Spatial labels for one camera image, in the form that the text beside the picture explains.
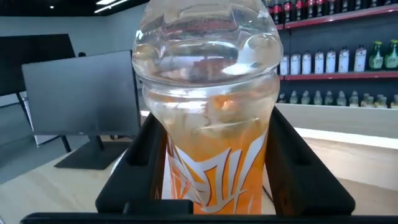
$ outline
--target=computer monitor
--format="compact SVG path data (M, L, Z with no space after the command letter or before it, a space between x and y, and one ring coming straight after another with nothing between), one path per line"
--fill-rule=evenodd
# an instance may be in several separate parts
M34 134L90 138L59 167L105 169L128 142L101 142L99 135L139 132L130 51L30 63L22 71Z

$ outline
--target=white bottle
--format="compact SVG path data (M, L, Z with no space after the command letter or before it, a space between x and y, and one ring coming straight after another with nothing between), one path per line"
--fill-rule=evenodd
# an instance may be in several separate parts
M301 72L301 55L296 52L290 57L290 74L298 75Z
M338 56L338 73L347 73L349 65L349 50L343 47Z
M315 74L322 74L324 71L325 57L321 50L315 54Z
M326 54L326 73L336 72L336 52L330 49Z
M288 75L289 74L289 72L290 72L289 64L290 64L289 55L284 54L284 56L282 57L282 61L280 62L280 65L279 65L280 75Z
M354 72L364 72L366 63L366 49L362 44L355 51Z
M303 75L308 75L311 73L311 61L312 61L311 54L309 51L306 51L303 54L303 61L302 61Z

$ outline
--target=dark bottle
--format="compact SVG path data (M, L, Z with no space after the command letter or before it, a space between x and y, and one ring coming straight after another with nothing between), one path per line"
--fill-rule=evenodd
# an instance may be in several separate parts
M274 3L274 22L275 24L283 24L282 4L281 0L275 0Z
M349 1L342 0L341 1L341 12L348 12L349 11Z
M315 0L307 1L307 18L311 19L317 16L316 12L317 2Z
M327 0L317 0L317 17L325 16L327 10Z
M381 42L375 41L373 51L369 56L369 67L371 70L380 70L383 66L383 56L381 55Z
M293 21L293 5L290 0L285 0L284 4L284 11L285 11L285 22L291 22Z
M329 2L329 15L333 15L333 14L336 14L337 13L337 8L338 8L338 5L337 5L337 0L328 0L328 2Z
M370 0L370 5L369 5L369 7L378 7L380 4L379 4L379 1L378 0Z
M355 0L354 10L363 9L363 2L362 0Z
M295 20L304 19L304 0L296 0Z
M272 5L271 0L262 0L268 9L268 13L271 16L272 20L274 20L274 6Z
M392 40L390 49L384 56L384 66L386 70L397 70L398 68L398 40Z

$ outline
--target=white logo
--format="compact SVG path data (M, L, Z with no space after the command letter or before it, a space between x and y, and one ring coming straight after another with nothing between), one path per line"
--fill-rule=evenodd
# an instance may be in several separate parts
M266 137L267 130L256 140L254 140L248 149L246 157L244 158L244 163L239 174L238 185L233 192L233 185L235 183L236 173L238 171L239 160L242 156L242 150L238 149L234 152L231 152L231 148L225 150L221 154L202 161L195 162L191 159L186 153L184 153L177 146L171 151L176 152L176 157L169 157L170 165L175 166L177 170L180 171L180 175L174 174L172 172L172 182L174 186L176 186L176 180L178 179L181 183L180 192L177 192L177 189L174 187L174 195L178 196L178 198L189 199L193 202L199 203L203 206L202 210L206 213L215 213L221 211L230 201L234 200L233 213L236 213L236 207L238 205L239 196L247 190L242 189L243 183L246 180L246 176L250 168L252 167L254 160L259 154L262 145L264 144L264 140ZM228 192L225 197L223 197L223 176L225 175L226 162L229 160L228 166ZM189 172L187 166L191 168L194 173L202 180L202 182L197 182L192 177L192 174ZM207 175L205 174L208 170L216 170L215 175L215 197L216 197L216 205L209 206L210 197L211 197L211 188ZM248 213L250 213L251 204L248 205Z

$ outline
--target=shelf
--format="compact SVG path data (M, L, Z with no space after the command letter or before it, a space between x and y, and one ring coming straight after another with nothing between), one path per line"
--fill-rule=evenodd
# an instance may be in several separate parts
M331 79L359 79L359 78L398 78L398 71L386 72L349 72L325 73L309 75L285 75L284 80L331 80Z
M317 24L323 24L327 22L341 21L346 19L354 19L359 17L373 16L378 14L385 14L390 12L398 12L398 4L392 4L388 6L379 6L369 9L361 9L358 11L338 13L332 16L321 16L313 19L304 19L302 21L288 22L285 24L285 29L292 29L297 27L312 26ZM277 25L277 29L283 29L283 25Z

